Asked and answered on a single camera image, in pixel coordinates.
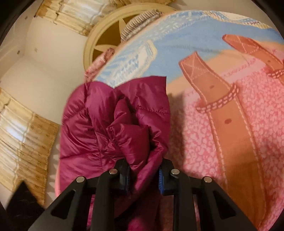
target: metal rivet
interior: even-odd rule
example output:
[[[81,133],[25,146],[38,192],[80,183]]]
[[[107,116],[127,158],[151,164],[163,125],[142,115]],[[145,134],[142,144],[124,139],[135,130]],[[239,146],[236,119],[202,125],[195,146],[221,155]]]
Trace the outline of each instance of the metal rivet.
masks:
[[[77,179],[76,179],[76,181],[78,183],[82,183],[84,180],[85,180],[85,177],[83,177],[83,176],[78,176]]]
[[[211,183],[211,182],[212,182],[212,178],[209,177],[209,176],[205,176],[205,177],[203,178],[203,180],[204,180],[206,183]]]
[[[176,169],[176,168],[174,168],[174,169],[171,170],[171,173],[172,173],[173,175],[178,175],[178,174],[179,174],[179,170]]]
[[[108,172],[109,172],[109,174],[111,174],[111,175],[114,175],[114,174],[117,174],[117,173],[118,173],[117,169],[115,169],[115,168],[109,170]]]

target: circular wall decoration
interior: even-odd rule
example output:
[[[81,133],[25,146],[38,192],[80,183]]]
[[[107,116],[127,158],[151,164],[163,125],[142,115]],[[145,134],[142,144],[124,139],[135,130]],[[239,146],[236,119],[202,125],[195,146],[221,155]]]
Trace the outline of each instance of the circular wall decoration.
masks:
[[[85,70],[101,53],[108,48],[116,49],[120,44],[120,34],[126,24],[135,16],[150,10],[158,10],[162,13],[175,11],[174,8],[157,3],[133,3],[104,17],[91,30],[84,49]]]

